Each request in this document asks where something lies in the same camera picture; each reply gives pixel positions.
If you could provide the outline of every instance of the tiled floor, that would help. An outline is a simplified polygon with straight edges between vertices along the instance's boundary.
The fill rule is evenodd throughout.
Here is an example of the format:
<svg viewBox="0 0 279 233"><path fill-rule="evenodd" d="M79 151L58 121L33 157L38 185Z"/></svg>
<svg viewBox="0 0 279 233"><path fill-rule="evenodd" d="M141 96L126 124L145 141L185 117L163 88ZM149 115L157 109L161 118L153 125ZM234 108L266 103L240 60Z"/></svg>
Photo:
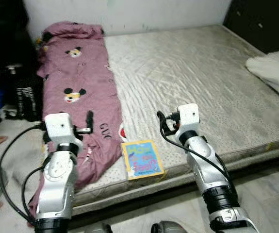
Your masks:
<svg viewBox="0 0 279 233"><path fill-rule="evenodd" d="M0 124L0 135L9 136L12 140L19 132L33 125L26 121L4 120ZM6 142L0 145L0 153L5 149ZM10 177L7 190L15 203L20 203L21 178L41 162L41 133L34 131L18 140L9 151L4 163ZM248 211L251 219L262 233L279 233L279 166L264 170L257 174L237 179L236 184L241 205ZM28 200L35 187L27 185ZM4 206L0 210L0 233L33 232L26 222L1 198ZM104 222L111 224L114 233L149 233L151 225L161 220L171 220L180 223L188 233L212 232L209 229L208 213L205 203L198 192L177 196L169 200L143 207ZM89 232L90 226L72 230L72 233Z"/></svg>

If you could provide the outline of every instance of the book cover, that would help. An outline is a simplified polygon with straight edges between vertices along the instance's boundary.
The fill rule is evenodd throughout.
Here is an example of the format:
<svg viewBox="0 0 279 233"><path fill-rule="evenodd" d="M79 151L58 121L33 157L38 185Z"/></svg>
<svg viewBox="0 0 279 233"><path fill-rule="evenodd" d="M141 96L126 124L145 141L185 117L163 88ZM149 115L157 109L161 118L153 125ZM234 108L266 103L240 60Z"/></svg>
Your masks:
<svg viewBox="0 0 279 233"><path fill-rule="evenodd" d="M122 143L128 180L164 174L152 140Z"/></svg>

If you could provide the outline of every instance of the yellow book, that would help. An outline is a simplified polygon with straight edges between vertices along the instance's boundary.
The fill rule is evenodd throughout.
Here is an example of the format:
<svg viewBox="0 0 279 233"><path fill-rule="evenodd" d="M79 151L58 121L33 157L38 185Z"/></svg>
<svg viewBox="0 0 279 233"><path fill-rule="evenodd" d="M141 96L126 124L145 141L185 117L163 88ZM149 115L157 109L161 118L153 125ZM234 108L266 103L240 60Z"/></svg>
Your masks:
<svg viewBox="0 0 279 233"><path fill-rule="evenodd" d="M121 144L128 180L164 174L158 151L152 140Z"/></svg>

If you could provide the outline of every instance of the folded pink blanket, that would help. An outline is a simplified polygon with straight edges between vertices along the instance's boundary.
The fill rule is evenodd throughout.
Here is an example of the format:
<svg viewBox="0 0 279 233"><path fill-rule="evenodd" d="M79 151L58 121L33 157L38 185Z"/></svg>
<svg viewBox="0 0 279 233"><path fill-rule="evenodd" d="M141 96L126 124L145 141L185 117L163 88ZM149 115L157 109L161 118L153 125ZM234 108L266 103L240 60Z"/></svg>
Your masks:
<svg viewBox="0 0 279 233"><path fill-rule="evenodd" d="M43 35L42 65L37 73L45 80L43 117L69 113L74 125L85 128L87 112L94 113L94 131L83 136L84 149L78 155L76 188L80 189L99 179L121 156L121 106L103 30L98 25L60 22ZM49 144L49 150L55 148ZM43 180L29 204L34 214L42 184Z"/></svg>

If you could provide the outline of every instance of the white mattress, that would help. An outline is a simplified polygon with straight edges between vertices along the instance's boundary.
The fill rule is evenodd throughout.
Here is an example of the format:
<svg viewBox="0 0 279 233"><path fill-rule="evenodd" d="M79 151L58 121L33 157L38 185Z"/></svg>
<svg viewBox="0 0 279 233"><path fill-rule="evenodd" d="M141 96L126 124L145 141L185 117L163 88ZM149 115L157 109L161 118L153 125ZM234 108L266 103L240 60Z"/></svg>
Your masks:
<svg viewBox="0 0 279 233"><path fill-rule="evenodd" d="M122 158L77 193L74 214L193 180L181 149L160 136L156 112L197 103L204 135L230 169L279 156L279 94L249 73L261 53L222 26L106 38L125 133L152 139L165 175L127 181Z"/></svg>

